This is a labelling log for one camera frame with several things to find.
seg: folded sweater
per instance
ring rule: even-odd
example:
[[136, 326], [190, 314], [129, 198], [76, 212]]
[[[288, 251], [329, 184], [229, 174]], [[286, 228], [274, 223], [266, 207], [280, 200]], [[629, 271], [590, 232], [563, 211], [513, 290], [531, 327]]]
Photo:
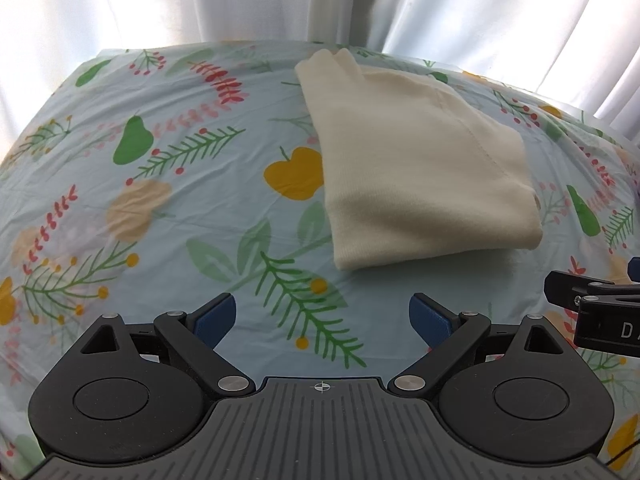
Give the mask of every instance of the folded sweater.
[[338, 269], [542, 238], [520, 135], [430, 76], [359, 66], [348, 50], [296, 66], [318, 132]]

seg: blue gripper pad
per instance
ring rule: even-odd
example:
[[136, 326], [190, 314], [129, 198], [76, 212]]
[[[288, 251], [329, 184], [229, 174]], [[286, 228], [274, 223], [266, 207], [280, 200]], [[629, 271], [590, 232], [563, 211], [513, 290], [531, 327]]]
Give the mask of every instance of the blue gripper pad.
[[640, 258], [634, 256], [626, 266], [626, 273], [632, 282], [640, 282]]
[[453, 334], [454, 326], [450, 319], [437, 311], [437, 307], [424, 301], [430, 298], [423, 294], [420, 296], [413, 295], [409, 301], [409, 322], [422, 340], [434, 349]]
[[213, 349], [236, 323], [236, 300], [232, 295], [220, 296], [200, 307], [188, 328], [205, 345]]

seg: black cable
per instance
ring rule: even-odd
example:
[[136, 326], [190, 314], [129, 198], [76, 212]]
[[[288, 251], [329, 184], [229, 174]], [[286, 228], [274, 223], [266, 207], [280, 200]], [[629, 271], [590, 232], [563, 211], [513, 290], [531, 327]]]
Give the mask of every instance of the black cable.
[[619, 459], [626, 452], [630, 451], [631, 449], [633, 449], [638, 444], [640, 444], [640, 438], [638, 440], [636, 440], [635, 442], [633, 442], [632, 444], [629, 444], [628, 446], [626, 446], [625, 449], [620, 451], [615, 457], [613, 457], [611, 460], [609, 460], [607, 463], [605, 463], [605, 465], [608, 466], [608, 465], [612, 464], [613, 462], [615, 462], [617, 459]]

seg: triangular cutout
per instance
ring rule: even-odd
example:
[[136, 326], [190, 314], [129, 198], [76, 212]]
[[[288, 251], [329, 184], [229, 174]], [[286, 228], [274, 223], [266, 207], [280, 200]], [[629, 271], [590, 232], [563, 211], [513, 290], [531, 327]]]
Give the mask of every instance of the triangular cutout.
[[109, 325], [101, 326], [91, 340], [82, 348], [83, 354], [99, 354], [102, 352], [115, 352], [118, 342], [113, 328]]
[[527, 339], [524, 349], [527, 352], [538, 352], [540, 354], [561, 354], [562, 349], [558, 346], [551, 337], [551, 334], [547, 332], [541, 326], [533, 326], [529, 332], [529, 338]]

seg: white curtain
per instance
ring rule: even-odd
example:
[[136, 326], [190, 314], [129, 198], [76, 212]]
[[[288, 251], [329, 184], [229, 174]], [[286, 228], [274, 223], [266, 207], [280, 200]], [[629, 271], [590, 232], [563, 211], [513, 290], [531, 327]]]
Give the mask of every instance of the white curtain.
[[104, 48], [321, 40], [454, 64], [640, 142], [640, 0], [0, 0], [0, 156]]

